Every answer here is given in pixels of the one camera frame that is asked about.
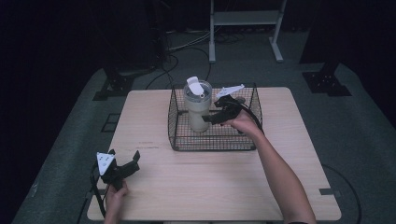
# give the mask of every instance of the black cable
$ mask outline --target black cable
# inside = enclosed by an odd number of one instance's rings
[[[260,123],[259,119],[257,119],[256,115],[253,114],[253,112],[251,112],[251,110],[247,107],[242,106],[242,109],[249,113],[249,115],[254,119],[257,127],[260,129],[260,131],[262,131],[262,133],[264,133],[264,130],[262,129],[262,124]]]
[[[99,192],[99,189],[96,186],[97,180],[95,180],[95,177],[93,175],[93,171],[96,169],[96,167],[97,167],[97,162],[93,165],[93,167],[91,169],[91,184],[92,184],[92,189],[93,189],[93,192],[95,194],[96,200],[98,201],[100,211],[101,211],[103,217],[105,217],[106,216],[106,209],[105,209],[105,206],[104,206],[104,200],[102,199],[102,197],[100,195],[100,192]]]
[[[169,56],[171,56],[171,57],[173,57],[173,58],[176,59],[175,65],[174,65],[173,67],[171,67],[171,69],[169,69],[169,70],[163,69],[164,72],[161,73],[161,74],[159,74],[158,76],[156,76],[154,79],[152,79],[152,80],[150,81],[150,83],[146,86],[145,90],[148,90],[148,89],[149,89],[149,86],[150,86],[155,80],[157,80],[159,77],[162,77],[163,75],[168,75],[169,80],[171,81],[171,79],[172,79],[172,81],[173,81],[173,78],[169,75],[169,72],[172,71],[173,69],[175,69],[175,68],[177,67],[177,65],[178,65],[178,58],[177,58],[176,56],[172,55],[172,54],[170,54]]]
[[[206,51],[204,51],[203,49],[192,48],[192,47],[185,47],[185,48],[181,48],[181,49],[172,50],[172,52],[178,52],[178,51],[182,51],[182,50],[185,50],[185,49],[195,49],[195,50],[201,51],[201,52],[206,56],[207,61],[209,62],[209,55],[208,55],[208,54],[206,53]],[[207,74],[206,74],[206,77],[205,77],[205,81],[207,81],[207,80],[209,79],[209,75],[210,75],[210,72],[211,72],[211,70],[212,70],[212,64],[211,64],[211,63],[208,63],[208,64],[209,64],[209,68],[208,68],[208,71],[207,71]]]
[[[343,178],[344,181],[349,185],[350,189],[352,190],[352,192],[353,192],[353,194],[354,194],[354,196],[355,196],[356,204],[357,204],[357,206],[358,206],[358,219],[357,219],[356,223],[357,223],[357,224],[361,223],[361,200],[359,200],[358,193],[357,193],[356,190],[352,187],[352,184],[347,180],[346,177],[344,177],[340,172],[338,172],[337,170],[335,170],[335,169],[332,168],[331,166],[326,165],[326,164],[321,164],[321,165],[322,165],[323,167],[325,167],[325,168],[327,168],[327,169],[329,169],[329,170],[335,172],[335,173],[338,174],[339,176],[341,176],[341,178]]]
[[[110,185],[107,185],[106,190],[105,190],[105,196],[103,196],[103,201],[105,201],[108,189],[110,188]]]
[[[94,171],[95,171],[95,169],[96,169],[96,167],[97,167],[97,162],[95,162],[94,165],[93,165],[92,168],[91,168],[91,173],[90,173],[91,189],[88,191],[89,193],[92,193],[92,191],[95,190],[94,187],[96,187],[96,183],[97,183],[98,180],[99,180],[99,177],[98,177],[98,178],[95,178],[95,176],[94,176],[94,174],[93,174]],[[78,215],[78,219],[77,219],[77,224],[81,221],[82,213],[84,212],[84,208],[85,208],[85,205],[87,204],[87,201],[88,201],[88,198],[85,198],[84,203],[82,204],[81,209],[80,209],[80,211],[79,211],[79,215]]]
[[[245,39],[245,36],[243,34],[240,35],[242,36],[241,38],[239,38],[237,35],[220,33],[216,35],[215,42],[220,45],[232,45]]]
[[[236,1],[233,3],[233,9],[235,8],[237,1],[238,1],[238,0],[236,0]],[[226,6],[226,8],[224,9],[224,11],[228,11],[228,8],[229,8],[229,6],[230,6],[230,3],[231,3],[231,0],[228,1],[227,6]],[[196,40],[192,40],[190,43],[186,44],[184,47],[177,47],[176,50],[178,50],[178,49],[184,49],[184,48],[190,47],[190,46],[192,46],[192,45],[196,45],[196,44],[198,44],[198,43],[201,43],[201,42],[203,42],[204,40],[207,40],[207,39],[210,37],[209,32],[208,32],[208,31],[203,31],[203,32],[205,32],[206,34],[203,35],[202,38],[200,37],[200,38],[198,38],[198,39],[196,39]]]

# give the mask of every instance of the metal shelf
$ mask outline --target metal shelf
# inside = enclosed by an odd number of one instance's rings
[[[268,11],[226,11],[215,12],[214,0],[210,7],[210,41],[209,62],[216,62],[215,26],[219,25],[263,25],[274,24],[276,26],[274,36],[269,37],[270,45],[278,63],[283,63],[283,57],[277,46],[280,25],[283,20],[287,0],[282,1],[280,10]]]
[[[214,25],[260,25],[276,24],[279,11],[232,11],[215,12]]]

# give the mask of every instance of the black stand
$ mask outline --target black stand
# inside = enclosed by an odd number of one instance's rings
[[[312,93],[327,93],[329,96],[351,96],[346,86],[341,85],[334,72],[339,62],[327,61],[319,72],[304,72],[303,76]]]
[[[152,67],[145,72],[135,73],[130,76],[122,76],[115,67],[105,67],[104,70],[107,79],[102,89],[96,92],[92,100],[105,101],[107,100],[107,97],[127,96],[128,93],[132,90],[132,86],[134,85],[134,79],[142,75],[148,74],[154,69],[155,67]]]

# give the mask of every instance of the black wire basket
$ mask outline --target black wire basket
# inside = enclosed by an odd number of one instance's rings
[[[221,108],[213,104],[218,99],[216,94],[222,87],[238,86],[238,84],[212,84],[212,104],[209,114],[218,113]],[[231,94],[233,98],[245,98],[245,105],[254,113],[262,124],[262,109],[256,84],[244,84],[245,88]],[[184,85],[172,87],[171,101],[168,113],[168,136],[171,147],[176,151],[243,151],[254,150],[253,142],[243,133],[229,125],[209,125],[202,133],[194,132],[189,125],[189,110],[184,104]]]

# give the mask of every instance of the gray floor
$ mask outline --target gray floor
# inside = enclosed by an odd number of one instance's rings
[[[356,223],[359,198],[361,223],[393,223],[396,219],[396,132],[363,89],[358,77],[343,65],[335,74],[352,96],[329,97],[313,94],[302,72],[318,71],[321,64],[298,64],[307,33],[280,33],[278,44],[285,62],[277,63],[268,44],[270,34],[245,35],[231,45],[217,45],[217,62],[211,65],[209,82],[256,82],[259,87],[290,88],[305,126],[323,164],[342,218],[334,223]],[[173,46],[197,38],[196,35],[170,35]],[[207,51],[207,44],[195,46]],[[200,50],[185,49],[173,53],[177,67],[170,72],[176,82],[187,77],[205,78],[208,60]],[[176,60],[170,58],[169,69]],[[139,77],[133,89],[143,90],[163,70]],[[106,76],[102,70],[92,75],[70,113],[50,154],[37,177],[36,192],[27,195],[14,223],[93,223],[86,212],[90,201],[89,181],[95,153],[106,152],[113,133],[102,127],[110,113],[120,113],[125,97],[106,101],[92,98],[102,88]],[[149,89],[169,89],[166,76]]]

